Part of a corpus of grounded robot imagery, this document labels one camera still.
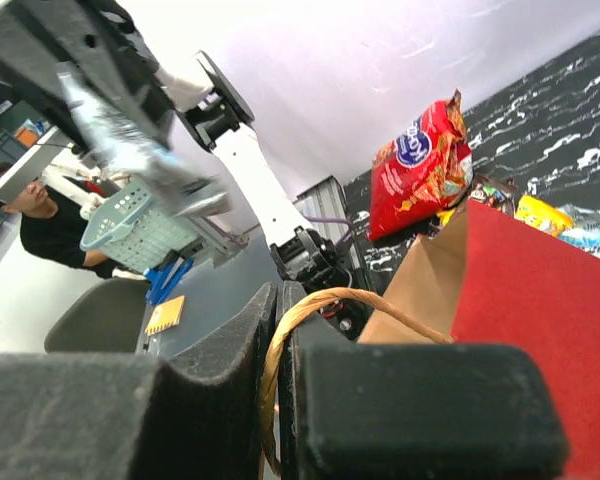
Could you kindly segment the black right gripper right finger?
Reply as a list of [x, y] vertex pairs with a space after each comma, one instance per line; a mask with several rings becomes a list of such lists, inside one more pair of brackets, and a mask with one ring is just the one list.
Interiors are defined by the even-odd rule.
[[556, 479], [568, 436], [539, 368], [502, 344], [356, 344], [319, 315], [284, 340], [285, 479]]

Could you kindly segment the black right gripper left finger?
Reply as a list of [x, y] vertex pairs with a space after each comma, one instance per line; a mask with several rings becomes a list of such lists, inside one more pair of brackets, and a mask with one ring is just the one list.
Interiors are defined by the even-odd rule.
[[172, 359], [0, 354], [0, 479], [258, 479], [277, 288]]

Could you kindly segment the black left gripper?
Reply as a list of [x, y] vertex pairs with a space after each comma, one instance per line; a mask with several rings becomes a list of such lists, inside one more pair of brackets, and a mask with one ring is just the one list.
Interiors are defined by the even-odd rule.
[[161, 144], [173, 104], [141, 57], [93, 1], [8, 1], [0, 7], [0, 79], [83, 151], [89, 149], [57, 77], [80, 80]]

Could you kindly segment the silver snack packet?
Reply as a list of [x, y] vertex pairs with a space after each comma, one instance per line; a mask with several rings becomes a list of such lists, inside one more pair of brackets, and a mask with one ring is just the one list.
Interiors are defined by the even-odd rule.
[[72, 64], [57, 64], [56, 74], [75, 125], [105, 168], [142, 181], [174, 216], [208, 217], [231, 209], [223, 182], [142, 131], [89, 88]]

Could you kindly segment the red brown paper bag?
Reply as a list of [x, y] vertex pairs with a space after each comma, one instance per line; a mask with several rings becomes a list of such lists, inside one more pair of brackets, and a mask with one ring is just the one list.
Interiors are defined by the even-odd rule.
[[336, 287], [281, 318], [259, 392], [262, 450], [281, 468], [273, 433], [282, 345], [338, 300], [373, 308], [356, 344], [502, 344], [539, 368], [568, 436], [556, 479], [600, 479], [600, 259], [478, 202], [408, 250], [383, 295]]

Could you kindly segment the yellow M&M's pack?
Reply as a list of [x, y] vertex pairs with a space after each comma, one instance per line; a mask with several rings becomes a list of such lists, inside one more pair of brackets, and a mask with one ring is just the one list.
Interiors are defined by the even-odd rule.
[[454, 213], [455, 213], [456, 209], [448, 209], [448, 210], [443, 210], [440, 212], [436, 213], [437, 219], [438, 219], [438, 226], [440, 228], [444, 228], [448, 222], [450, 221], [450, 219], [453, 217]]
[[569, 215], [530, 195], [520, 198], [514, 218], [553, 237], [574, 225]]

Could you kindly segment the red candy bag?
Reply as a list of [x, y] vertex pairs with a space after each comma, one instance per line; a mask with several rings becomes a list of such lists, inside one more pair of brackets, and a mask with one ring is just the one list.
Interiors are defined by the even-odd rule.
[[431, 103], [382, 147], [371, 169], [368, 238], [393, 235], [455, 206], [473, 180], [462, 94]]

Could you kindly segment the light blue snack packet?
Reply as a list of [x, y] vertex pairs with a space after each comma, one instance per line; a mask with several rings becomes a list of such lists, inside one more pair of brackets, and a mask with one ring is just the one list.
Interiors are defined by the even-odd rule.
[[600, 214], [572, 204], [560, 206], [558, 210], [572, 220], [572, 226], [558, 238], [600, 259]]

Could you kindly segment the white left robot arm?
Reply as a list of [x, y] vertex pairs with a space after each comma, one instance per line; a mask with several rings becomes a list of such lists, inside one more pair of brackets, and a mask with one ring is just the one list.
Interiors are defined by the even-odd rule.
[[191, 224], [231, 209], [238, 190], [279, 275], [308, 291], [347, 287], [332, 241], [288, 198], [253, 113], [204, 52], [163, 52], [113, 1], [9, 1], [0, 7], [0, 79], [103, 173], [125, 174], [150, 204]]

